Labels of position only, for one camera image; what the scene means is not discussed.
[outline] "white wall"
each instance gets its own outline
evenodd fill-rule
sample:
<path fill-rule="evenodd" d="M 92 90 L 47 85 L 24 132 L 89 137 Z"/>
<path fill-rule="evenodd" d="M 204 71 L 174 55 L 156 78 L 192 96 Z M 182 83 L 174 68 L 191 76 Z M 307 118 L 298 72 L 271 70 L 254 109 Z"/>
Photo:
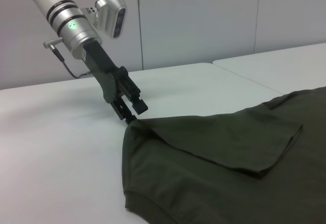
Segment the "white wall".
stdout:
<path fill-rule="evenodd" d="M 254 53 L 258 0 L 140 0 L 144 68 Z"/>
<path fill-rule="evenodd" d="M 326 42 L 326 0 L 259 0 L 256 52 Z"/>
<path fill-rule="evenodd" d="M 80 7 L 96 0 L 75 0 Z M 127 14 L 118 39 L 104 34 L 103 48 L 117 66 L 142 69 L 138 1 L 125 0 Z M 0 0 L 0 89 L 72 79 L 43 42 L 57 37 L 32 0 Z M 64 45 L 58 49 L 75 74 L 84 73 L 83 61 L 75 60 Z"/>

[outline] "cloth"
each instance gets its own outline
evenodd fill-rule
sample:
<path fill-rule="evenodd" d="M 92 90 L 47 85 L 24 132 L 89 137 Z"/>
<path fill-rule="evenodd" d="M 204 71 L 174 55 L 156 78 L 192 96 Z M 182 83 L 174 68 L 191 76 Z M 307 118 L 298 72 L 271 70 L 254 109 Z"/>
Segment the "cloth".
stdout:
<path fill-rule="evenodd" d="M 326 88 L 132 122 L 125 207 L 150 224 L 326 223 Z"/>

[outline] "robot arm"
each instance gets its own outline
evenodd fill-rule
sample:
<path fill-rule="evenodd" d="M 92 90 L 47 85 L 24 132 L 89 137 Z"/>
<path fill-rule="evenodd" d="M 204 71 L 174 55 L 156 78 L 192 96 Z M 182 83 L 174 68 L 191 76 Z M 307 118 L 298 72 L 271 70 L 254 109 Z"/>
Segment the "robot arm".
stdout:
<path fill-rule="evenodd" d="M 80 9 L 73 0 L 33 1 L 58 35 L 58 38 L 44 42 L 45 48 L 50 48 L 65 65 L 56 48 L 56 44 L 63 42 L 75 59 L 83 60 L 101 85 L 104 99 L 111 104 L 120 120 L 126 119 L 129 124 L 136 119 L 122 100 L 123 95 L 138 115 L 148 109 L 127 70 L 118 68 L 112 62 L 101 47 L 102 39 L 94 29 L 105 31 L 113 38 L 118 37 L 126 11 L 123 0 L 99 0 L 95 8 L 86 9 Z"/>

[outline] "black ring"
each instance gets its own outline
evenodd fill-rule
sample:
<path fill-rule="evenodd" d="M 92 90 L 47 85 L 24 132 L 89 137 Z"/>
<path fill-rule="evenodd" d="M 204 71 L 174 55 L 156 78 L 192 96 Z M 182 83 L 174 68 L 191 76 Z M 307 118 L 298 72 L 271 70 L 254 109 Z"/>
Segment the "black ring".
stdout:
<path fill-rule="evenodd" d="M 60 14 L 65 9 L 71 9 L 71 8 L 78 8 L 78 7 L 76 5 L 70 4 L 70 5 L 63 6 L 62 8 L 59 8 L 58 10 L 56 10 L 56 12 L 51 17 L 50 25 L 52 26 L 53 21 L 55 20 L 55 18 L 57 17 L 58 14 Z"/>
<path fill-rule="evenodd" d="M 72 17 L 66 19 L 66 20 L 63 21 L 63 22 L 61 23 L 61 25 L 59 26 L 58 31 L 57 31 L 57 35 L 59 36 L 61 29 L 65 26 L 66 23 L 68 23 L 69 21 L 71 21 L 71 20 L 73 20 L 73 19 L 77 19 L 77 18 L 85 18 L 85 19 L 87 19 L 86 16 L 85 16 L 84 14 L 74 15 L 74 16 L 72 16 Z"/>
<path fill-rule="evenodd" d="M 49 11 L 47 11 L 47 14 L 46 14 L 46 20 L 49 21 L 49 17 L 50 17 L 50 14 L 51 12 L 53 11 L 53 9 L 55 9 L 57 6 L 61 5 L 61 4 L 65 4 L 65 3 L 73 3 L 73 4 L 76 4 L 73 0 L 62 0 L 56 4 L 54 4 L 50 9 Z"/>

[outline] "white table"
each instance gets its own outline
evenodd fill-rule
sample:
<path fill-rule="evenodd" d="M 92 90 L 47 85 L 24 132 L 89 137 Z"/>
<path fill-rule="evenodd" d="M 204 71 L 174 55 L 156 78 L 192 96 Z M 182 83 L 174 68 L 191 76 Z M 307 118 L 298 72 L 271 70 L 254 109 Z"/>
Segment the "white table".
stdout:
<path fill-rule="evenodd" d="M 232 113 L 280 96 L 213 64 L 130 77 L 149 106 L 139 118 Z M 124 208 L 125 128 L 94 78 L 0 91 L 0 223 L 146 223 Z"/>
<path fill-rule="evenodd" d="M 326 43 L 213 63 L 282 94 L 326 86 Z"/>

